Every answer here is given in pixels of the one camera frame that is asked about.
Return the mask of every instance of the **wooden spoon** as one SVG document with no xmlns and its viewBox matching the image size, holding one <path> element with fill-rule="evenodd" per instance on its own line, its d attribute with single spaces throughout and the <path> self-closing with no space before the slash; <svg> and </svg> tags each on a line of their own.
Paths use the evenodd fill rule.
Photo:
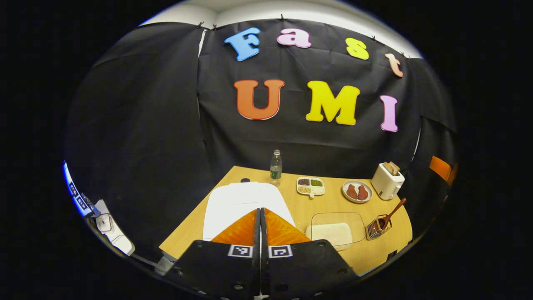
<svg viewBox="0 0 533 300">
<path fill-rule="evenodd" d="M 400 206 L 404 205 L 405 202 L 407 202 L 407 199 L 403 198 L 400 203 L 398 203 L 398 205 L 396 206 L 396 208 L 390 213 L 388 214 L 386 217 L 383 217 L 383 218 L 379 218 L 378 221 L 379 221 L 379 225 L 381 227 L 381 229 L 384 229 L 386 226 L 387 226 L 387 223 L 390 221 L 391 217 L 392 217 L 392 214 L 395 213 L 399 208 Z"/>
</svg>

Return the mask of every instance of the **letter a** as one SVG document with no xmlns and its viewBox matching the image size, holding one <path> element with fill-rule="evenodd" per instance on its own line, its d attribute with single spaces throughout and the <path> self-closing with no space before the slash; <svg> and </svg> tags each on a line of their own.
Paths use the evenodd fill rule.
<svg viewBox="0 0 533 300">
<path fill-rule="evenodd" d="M 276 40 L 282 45 L 296 45 L 300 48 L 309 48 L 311 46 L 311 43 L 309 43 L 309 34 L 305 30 L 286 28 L 282 29 L 281 33 L 283 34 L 278 36 Z"/>
</svg>

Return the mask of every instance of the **black fabric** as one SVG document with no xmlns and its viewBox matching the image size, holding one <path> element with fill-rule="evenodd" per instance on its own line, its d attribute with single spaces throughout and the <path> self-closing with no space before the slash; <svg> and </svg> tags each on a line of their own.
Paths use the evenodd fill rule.
<svg viewBox="0 0 533 300">
<path fill-rule="evenodd" d="M 93 202 L 104 199 L 148 258 L 214 186 L 196 99 L 202 31 L 184 23 L 131 31 L 95 63 L 70 109 L 73 180 Z"/>
<path fill-rule="evenodd" d="M 260 52 L 244 61 L 224 40 L 249 27 L 261 30 Z M 283 28 L 299 28 L 310 34 L 307 49 L 278 44 Z M 363 41 L 368 60 L 350 56 L 346 38 Z M 394 75 L 385 53 L 400 61 L 403 78 Z M 401 53 L 356 32 L 323 23 L 303 20 L 255 20 L 235 23 L 206 33 L 199 57 L 198 99 L 209 160 L 215 180 L 233 165 L 268 169 L 274 149 L 281 150 L 283 171 L 315 176 L 371 178 L 378 163 L 394 161 L 407 169 L 413 157 L 419 132 L 419 101 L 414 93 L 416 77 L 409 60 Z M 280 108 L 268 120 L 248 120 L 236 106 L 238 80 L 256 80 L 254 105 L 268 103 L 265 80 L 285 81 L 281 88 Z M 353 126 L 311 122 L 312 80 L 327 82 L 336 96 L 351 85 L 361 93 L 357 97 Z M 383 104 L 379 97 L 398 100 L 398 132 L 386 132 Z"/>
<path fill-rule="evenodd" d="M 427 61 L 413 58 L 408 62 L 413 77 L 411 90 L 419 99 L 420 115 L 457 132 L 453 102 L 448 89 L 445 88 Z"/>
<path fill-rule="evenodd" d="M 451 166 L 457 161 L 457 134 L 446 126 L 421 117 L 418 147 L 409 168 L 402 171 L 405 182 L 398 192 L 406 197 L 405 208 L 411 220 L 413 237 L 421 234 L 436 217 L 451 192 L 451 187 L 435 171 L 430 169 L 433 156 Z"/>
</svg>

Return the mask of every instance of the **yellow letter m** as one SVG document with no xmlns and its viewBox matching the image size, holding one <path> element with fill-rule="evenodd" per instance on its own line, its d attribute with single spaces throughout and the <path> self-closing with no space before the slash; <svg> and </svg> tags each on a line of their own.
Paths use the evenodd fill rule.
<svg viewBox="0 0 533 300">
<path fill-rule="evenodd" d="M 333 121 L 340 110 L 341 113 L 335 118 L 337 123 L 355 125 L 356 100 L 360 93 L 358 88 L 346 85 L 337 97 L 334 97 L 329 85 L 324 81 L 310 81 L 307 86 L 312 91 L 312 98 L 311 112 L 305 115 L 306 120 L 321 122 L 324 119 L 320 112 L 323 108 L 328 122 Z"/>
</svg>

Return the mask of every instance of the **white board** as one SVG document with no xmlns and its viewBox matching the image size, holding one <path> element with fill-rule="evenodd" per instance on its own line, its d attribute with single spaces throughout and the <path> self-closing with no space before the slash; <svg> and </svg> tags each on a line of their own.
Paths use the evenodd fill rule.
<svg viewBox="0 0 533 300">
<path fill-rule="evenodd" d="M 294 226 L 278 188 L 268 183 L 234 183 L 214 189 L 207 200 L 204 241 L 210 241 L 253 209 L 265 207 Z"/>
</svg>

